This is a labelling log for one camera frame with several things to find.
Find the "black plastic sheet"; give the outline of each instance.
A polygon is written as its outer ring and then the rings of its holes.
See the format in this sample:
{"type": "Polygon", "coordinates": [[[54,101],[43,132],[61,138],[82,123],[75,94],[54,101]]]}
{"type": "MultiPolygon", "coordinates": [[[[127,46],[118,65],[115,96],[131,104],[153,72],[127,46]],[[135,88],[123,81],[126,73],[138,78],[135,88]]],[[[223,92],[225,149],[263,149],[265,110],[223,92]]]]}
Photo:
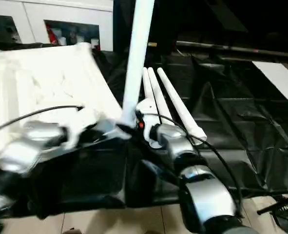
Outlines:
{"type": "MultiPolygon", "coordinates": [[[[127,55],[95,52],[94,57],[122,105],[127,55]]],[[[233,169],[244,197],[288,193],[288,100],[251,62],[148,53],[145,66],[164,69],[208,142],[233,169]]],[[[173,118],[180,121],[162,85],[161,89],[173,118]]],[[[200,152],[234,190],[217,157],[203,146],[200,152]]],[[[177,203],[178,187],[147,163],[165,153],[144,149],[134,140],[111,140],[42,163],[26,181],[26,194],[10,216],[44,218],[78,210],[177,203]]]]}

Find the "black cable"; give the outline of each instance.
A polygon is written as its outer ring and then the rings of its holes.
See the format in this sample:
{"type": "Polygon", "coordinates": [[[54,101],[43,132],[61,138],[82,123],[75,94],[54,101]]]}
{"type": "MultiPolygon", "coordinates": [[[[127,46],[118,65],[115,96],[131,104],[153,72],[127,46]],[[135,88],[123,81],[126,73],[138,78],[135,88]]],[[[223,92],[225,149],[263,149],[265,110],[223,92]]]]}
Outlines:
{"type": "Polygon", "coordinates": [[[84,107],[83,106],[74,106],[74,105],[68,105],[68,106],[54,106],[54,107],[49,107],[49,108],[45,108],[45,109],[42,109],[42,110],[38,110],[38,111],[34,111],[34,112],[31,112],[29,114],[26,114],[26,115],[23,115],[23,116],[20,116],[18,118],[15,118],[15,119],[12,119],[2,125],[0,125],[0,130],[2,128],[5,128],[17,121],[20,121],[24,118],[28,118],[30,116],[34,116],[34,115],[37,115],[37,114],[40,114],[40,113],[43,113],[43,112],[47,112],[47,111],[52,111],[52,110],[56,110],[56,109],[64,109],[64,108],[76,108],[78,111],[82,110],[84,107]]]}
{"type": "Polygon", "coordinates": [[[204,143],[206,146],[208,146],[208,148],[216,154],[216,156],[218,157],[218,159],[222,162],[223,166],[225,167],[225,169],[227,170],[227,172],[229,173],[229,175],[231,176],[231,179],[233,180],[234,184],[235,184],[235,187],[237,189],[237,193],[238,193],[238,199],[239,199],[239,204],[237,206],[237,212],[239,214],[241,214],[241,207],[242,207],[242,193],[241,193],[241,188],[239,186],[239,183],[234,175],[234,173],[232,172],[231,168],[229,167],[229,165],[227,164],[227,162],[222,158],[222,156],[218,153],[218,151],[210,144],[208,143],[207,141],[201,139],[201,138],[198,138],[192,134],[189,134],[188,131],[182,126],[180,125],[178,122],[172,120],[171,118],[167,117],[167,116],[163,116],[163,115],[159,115],[159,114],[153,114],[153,113],[143,113],[143,115],[145,116],[159,116],[161,118],[164,118],[172,123],[174,123],[176,126],[178,126],[179,128],[181,128],[185,133],[186,133],[186,137],[187,139],[191,142],[191,144],[196,148],[193,140],[192,140],[192,137],[201,141],[202,143],[204,143]]]}
{"type": "Polygon", "coordinates": [[[229,167],[229,165],[227,164],[227,162],[222,158],[222,156],[218,153],[218,151],[210,144],[208,143],[207,141],[199,138],[199,137],[196,137],[192,134],[189,134],[192,138],[195,138],[199,141],[201,141],[202,143],[204,143],[206,146],[208,146],[208,148],[213,151],[216,156],[218,157],[218,159],[222,162],[222,164],[224,165],[225,169],[227,170],[227,172],[230,174],[231,176],[231,179],[233,180],[234,184],[235,184],[235,187],[237,189],[237,193],[238,193],[238,199],[239,199],[239,205],[238,205],[238,212],[241,213],[241,207],[242,207],[242,193],[241,193],[241,188],[239,186],[239,183],[235,177],[235,175],[233,174],[231,168],[229,167]]]}

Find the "white plastic rod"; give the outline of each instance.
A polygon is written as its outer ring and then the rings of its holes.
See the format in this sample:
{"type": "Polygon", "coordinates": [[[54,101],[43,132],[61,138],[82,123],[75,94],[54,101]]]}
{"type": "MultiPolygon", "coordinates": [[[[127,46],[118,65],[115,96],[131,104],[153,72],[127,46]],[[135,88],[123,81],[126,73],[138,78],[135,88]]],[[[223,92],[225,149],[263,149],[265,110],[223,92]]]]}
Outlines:
{"type": "Polygon", "coordinates": [[[143,84],[144,84],[145,98],[150,98],[154,100],[154,93],[152,85],[150,84],[148,70],[146,67],[143,68],[143,84]]]}
{"type": "MultiPolygon", "coordinates": [[[[148,68],[148,74],[149,74],[151,86],[153,88],[154,98],[155,98],[159,113],[163,116],[166,116],[166,117],[172,119],[172,116],[170,114],[167,103],[166,103],[164,96],[162,94],[161,88],[159,86],[159,83],[157,81],[157,77],[155,76],[153,68],[151,68],[151,67],[148,68]]],[[[162,120],[162,123],[174,125],[171,121],[168,121],[166,119],[161,118],[161,120],[162,120]]]]}
{"type": "Polygon", "coordinates": [[[136,0],[121,120],[130,127],[135,127],[135,108],[139,97],[153,10],[154,0],[136,0]]]}
{"type": "MultiPolygon", "coordinates": [[[[178,112],[186,130],[190,133],[195,135],[198,138],[203,140],[207,140],[207,135],[204,133],[202,128],[200,128],[196,122],[194,121],[193,117],[189,113],[188,109],[186,108],[185,104],[183,103],[182,99],[178,95],[177,91],[174,89],[173,85],[169,81],[167,75],[163,71],[161,67],[157,69],[157,72],[168,91],[168,94],[173,102],[173,105],[178,112]]],[[[199,140],[194,139],[195,144],[201,144],[199,140]]]]}

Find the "tile floor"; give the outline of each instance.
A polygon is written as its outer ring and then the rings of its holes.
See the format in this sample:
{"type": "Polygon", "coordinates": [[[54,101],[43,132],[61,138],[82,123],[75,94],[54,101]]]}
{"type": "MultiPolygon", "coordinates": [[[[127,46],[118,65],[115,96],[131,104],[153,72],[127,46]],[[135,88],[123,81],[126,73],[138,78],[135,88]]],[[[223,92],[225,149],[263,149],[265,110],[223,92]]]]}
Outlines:
{"type": "MultiPolygon", "coordinates": [[[[244,200],[243,223],[260,234],[283,234],[267,213],[261,216],[256,210],[274,203],[270,197],[244,200]]],[[[2,234],[61,234],[71,228],[84,234],[144,234],[147,230],[160,234],[190,234],[183,224],[178,205],[143,209],[98,210],[60,214],[44,221],[35,217],[4,220],[2,234]]]]}

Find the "cabinet door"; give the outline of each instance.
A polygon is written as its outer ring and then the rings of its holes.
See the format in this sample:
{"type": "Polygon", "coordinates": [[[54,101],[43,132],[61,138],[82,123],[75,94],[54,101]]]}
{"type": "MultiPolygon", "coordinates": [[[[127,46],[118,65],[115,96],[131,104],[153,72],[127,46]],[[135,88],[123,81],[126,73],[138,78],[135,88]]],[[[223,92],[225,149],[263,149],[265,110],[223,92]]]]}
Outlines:
{"type": "Polygon", "coordinates": [[[0,42],[35,42],[21,2],[0,0],[0,42]]]}
{"type": "Polygon", "coordinates": [[[71,45],[98,41],[101,50],[113,50],[112,11],[36,3],[24,6],[37,42],[71,45]]]}

